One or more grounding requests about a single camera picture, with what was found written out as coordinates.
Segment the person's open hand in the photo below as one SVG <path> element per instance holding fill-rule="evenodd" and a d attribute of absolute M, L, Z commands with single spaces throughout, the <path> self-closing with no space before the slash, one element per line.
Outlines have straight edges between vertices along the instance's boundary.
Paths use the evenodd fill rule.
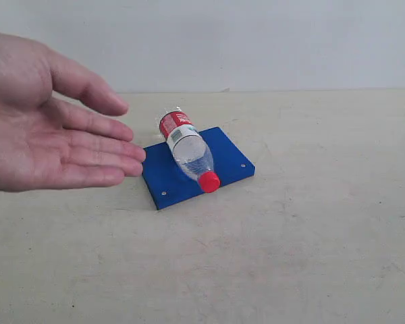
<path fill-rule="evenodd" d="M 48 46 L 0 33 L 0 191 L 110 187 L 145 151 L 118 120 L 128 104 Z"/>

